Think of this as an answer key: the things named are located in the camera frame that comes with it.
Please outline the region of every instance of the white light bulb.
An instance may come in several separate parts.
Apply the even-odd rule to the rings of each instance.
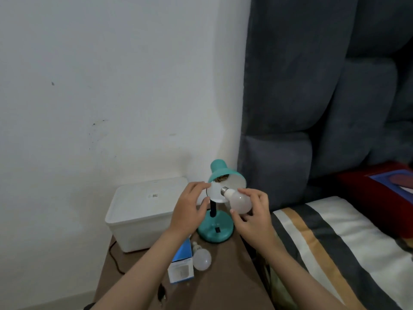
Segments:
[[[202,248],[195,241],[192,243],[192,261],[194,268],[199,271],[205,271],[211,265],[211,254],[208,250]]]
[[[252,208],[251,199],[239,191],[223,187],[221,194],[228,199],[231,209],[236,210],[239,214],[245,214]]]

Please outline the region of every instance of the striped bedsheet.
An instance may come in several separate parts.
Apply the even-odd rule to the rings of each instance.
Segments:
[[[413,250],[346,200],[325,198],[271,218],[289,254],[349,309],[413,310]]]

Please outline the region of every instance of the desk lamp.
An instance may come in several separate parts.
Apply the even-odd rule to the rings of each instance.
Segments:
[[[206,190],[207,196],[211,198],[211,209],[207,211],[205,219],[198,227],[198,234],[209,243],[222,243],[231,237],[234,231],[234,222],[230,215],[224,211],[216,210],[217,203],[228,202],[228,199],[221,194],[221,190],[224,187],[234,190],[245,188],[247,182],[240,173],[229,169],[221,159],[211,163],[211,172],[212,175],[208,180],[211,187]]]

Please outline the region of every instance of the hand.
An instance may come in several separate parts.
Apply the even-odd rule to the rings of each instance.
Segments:
[[[231,209],[235,228],[247,243],[265,256],[269,249],[279,246],[271,223],[268,196],[265,192],[256,189],[245,188],[238,191],[251,198],[253,215],[243,214],[241,218],[234,209]]]
[[[202,181],[192,182],[186,186],[173,209],[169,230],[178,233],[183,239],[195,232],[205,218],[209,197],[204,198],[199,210],[197,200],[201,192],[210,186],[210,183]]]

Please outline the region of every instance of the tufted headboard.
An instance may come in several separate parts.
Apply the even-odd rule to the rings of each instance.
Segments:
[[[272,210],[413,162],[413,0],[252,0],[238,170]]]

